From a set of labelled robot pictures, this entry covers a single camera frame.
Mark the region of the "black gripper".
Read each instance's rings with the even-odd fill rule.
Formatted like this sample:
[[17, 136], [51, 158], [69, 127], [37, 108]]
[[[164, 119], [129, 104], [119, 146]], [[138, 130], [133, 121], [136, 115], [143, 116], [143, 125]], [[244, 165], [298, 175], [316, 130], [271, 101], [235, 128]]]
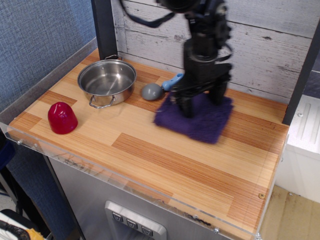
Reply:
[[190, 53], [183, 55], [184, 76], [171, 88], [171, 101], [178, 104], [184, 117], [194, 116], [192, 98], [203, 92], [208, 91], [213, 104], [222, 104], [232, 69], [232, 65], [224, 61], [230, 57], [200, 61]]

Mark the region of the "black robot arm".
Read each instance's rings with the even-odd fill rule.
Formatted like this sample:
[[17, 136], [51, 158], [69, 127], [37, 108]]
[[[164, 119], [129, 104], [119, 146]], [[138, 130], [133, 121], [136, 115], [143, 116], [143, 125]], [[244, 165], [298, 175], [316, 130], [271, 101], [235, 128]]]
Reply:
[[231, 37], [227, 7], [223, 0], [161, 0], [160, 4], [188, 20], [191, 38], [183, 46], [184, 76], [171, 90], [183, 115], [191, 118], [193, 97], [208, 92], [210, 101], [221, 105], [231, 78], [232, 65], [225, 62], [230, 56], [218, 56]]

